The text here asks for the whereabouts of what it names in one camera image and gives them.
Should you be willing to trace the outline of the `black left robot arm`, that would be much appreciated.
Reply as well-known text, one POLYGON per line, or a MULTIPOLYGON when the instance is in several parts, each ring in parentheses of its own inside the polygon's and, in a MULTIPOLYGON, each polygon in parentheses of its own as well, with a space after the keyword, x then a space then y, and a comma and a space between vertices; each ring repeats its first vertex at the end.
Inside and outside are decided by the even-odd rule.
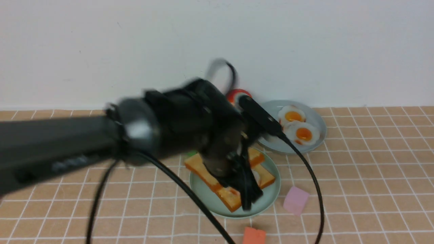
POLYGON ((250 210, 261 196, 242 139, 246 121, 211 82, 192 79, 165 92, 148 90, 105 115, 1 123, 1 196, 107 159, 143 165, 197 151, 223 187, 250 210))

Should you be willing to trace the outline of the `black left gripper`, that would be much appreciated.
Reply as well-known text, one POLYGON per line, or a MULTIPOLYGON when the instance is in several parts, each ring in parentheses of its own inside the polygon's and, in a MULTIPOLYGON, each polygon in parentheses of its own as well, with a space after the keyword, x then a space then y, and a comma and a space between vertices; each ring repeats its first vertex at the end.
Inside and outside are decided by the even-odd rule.
POLYGON ((226 120, 213 127, 209 144, 200 154, 208 172, 223 187, 238 187, 242 208, 250 211, 263 192, 249 161, 248 146, 242 136, 244 123, 226 120))

